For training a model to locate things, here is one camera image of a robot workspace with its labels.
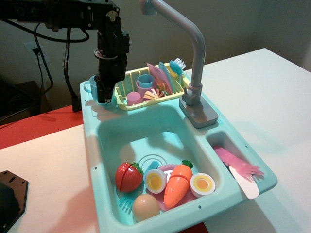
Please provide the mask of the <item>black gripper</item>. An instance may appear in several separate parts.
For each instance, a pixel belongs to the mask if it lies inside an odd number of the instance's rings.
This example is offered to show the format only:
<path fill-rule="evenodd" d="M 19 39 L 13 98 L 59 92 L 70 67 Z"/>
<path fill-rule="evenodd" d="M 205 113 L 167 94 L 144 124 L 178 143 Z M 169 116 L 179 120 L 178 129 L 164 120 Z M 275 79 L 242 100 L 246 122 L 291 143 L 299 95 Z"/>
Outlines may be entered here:
<path fill-rule="evenodd" d="M 125 79 L 127 55 L 107 57 L 100 49 L 95 49 L 94 55 L 99 60 L 98 75 L 94 78 L 97 86 L 97 102 L 111 103 L 115 85 Z"/>

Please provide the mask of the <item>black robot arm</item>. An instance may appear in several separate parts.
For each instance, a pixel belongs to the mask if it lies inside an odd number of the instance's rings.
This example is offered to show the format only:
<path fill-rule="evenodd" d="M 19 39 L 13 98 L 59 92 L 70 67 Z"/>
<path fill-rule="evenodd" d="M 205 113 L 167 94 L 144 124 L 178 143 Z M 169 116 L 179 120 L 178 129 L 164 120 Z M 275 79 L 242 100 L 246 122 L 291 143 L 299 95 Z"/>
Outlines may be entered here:
<path fill-rule="evenodd" d="M 115 85 L 125 78 L 129 35 L 121 30 L 120 9 L 111 0 L 2 0 L 0 18 L 62 28 L 97 30 L 98 103 L 110 103 Z"/>

